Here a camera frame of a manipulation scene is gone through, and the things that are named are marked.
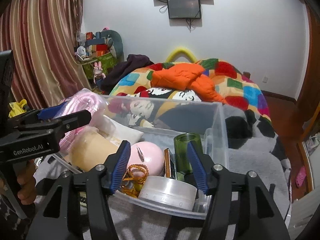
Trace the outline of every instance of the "brown door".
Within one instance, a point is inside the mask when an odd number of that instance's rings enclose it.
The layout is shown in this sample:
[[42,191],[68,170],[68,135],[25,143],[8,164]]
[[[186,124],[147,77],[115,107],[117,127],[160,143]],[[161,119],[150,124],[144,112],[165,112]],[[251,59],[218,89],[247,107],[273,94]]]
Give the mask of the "brown door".
[[306,75],[297,101],[297,106],[305,121],[309,120],[320,102],[320,24],[307,6],[310,49]]

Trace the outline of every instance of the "green cup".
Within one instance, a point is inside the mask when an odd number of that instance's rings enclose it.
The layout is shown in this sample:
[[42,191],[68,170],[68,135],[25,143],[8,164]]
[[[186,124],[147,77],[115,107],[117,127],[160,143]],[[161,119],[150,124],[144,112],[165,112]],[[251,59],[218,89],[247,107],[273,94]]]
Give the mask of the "green cup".
[[183,175],[192,173],[191,164],[187,157],[187,146],[190,141],[195,141],[196,150],[202,153],[201,139],[197,133],[183,133],[173,139],[177,172]]

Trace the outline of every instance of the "curtain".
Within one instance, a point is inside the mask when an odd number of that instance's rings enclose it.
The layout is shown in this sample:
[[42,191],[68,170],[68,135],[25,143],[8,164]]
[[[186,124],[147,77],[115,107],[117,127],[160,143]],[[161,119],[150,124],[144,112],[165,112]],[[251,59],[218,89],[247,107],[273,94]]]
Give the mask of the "curtain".
[[0,49],[13,50],[16,100],[39,109],[90,88],[73,56],[81,19],[81,0],[12,0],[0,18]]

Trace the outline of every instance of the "finger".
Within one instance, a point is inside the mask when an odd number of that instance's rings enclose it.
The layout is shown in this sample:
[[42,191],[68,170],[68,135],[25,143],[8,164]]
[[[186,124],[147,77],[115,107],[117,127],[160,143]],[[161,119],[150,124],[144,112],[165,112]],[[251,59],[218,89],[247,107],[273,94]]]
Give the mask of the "finger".
[[36,166],[31,160],[28,162],[25,171],[17,177],[17,181],[20,185],[26,184],[29,180],[33,178],[33,174],[36,172]]
[[27,199],[30,194],[35,190],[36,179],[33,178],[28,181],[25,185],[23,185],[22,189],[18,192],[18,198],[20,200]]
[[21,204],[30,205],[35,201],[36,197],[37,197],[37,192],[34,190],[27,199],[21,200]]

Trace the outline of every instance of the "wall outlet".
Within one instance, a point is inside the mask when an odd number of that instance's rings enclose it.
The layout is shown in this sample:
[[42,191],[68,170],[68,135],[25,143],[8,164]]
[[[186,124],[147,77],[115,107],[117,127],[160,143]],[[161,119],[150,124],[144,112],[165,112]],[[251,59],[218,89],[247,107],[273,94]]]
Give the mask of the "wall outlet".
[[267,77],[267,76],[264,76],[263,79],[262,79],[262,82],[263,82],[263,83],[267,83],[267,82],[268,82],[268,77]]

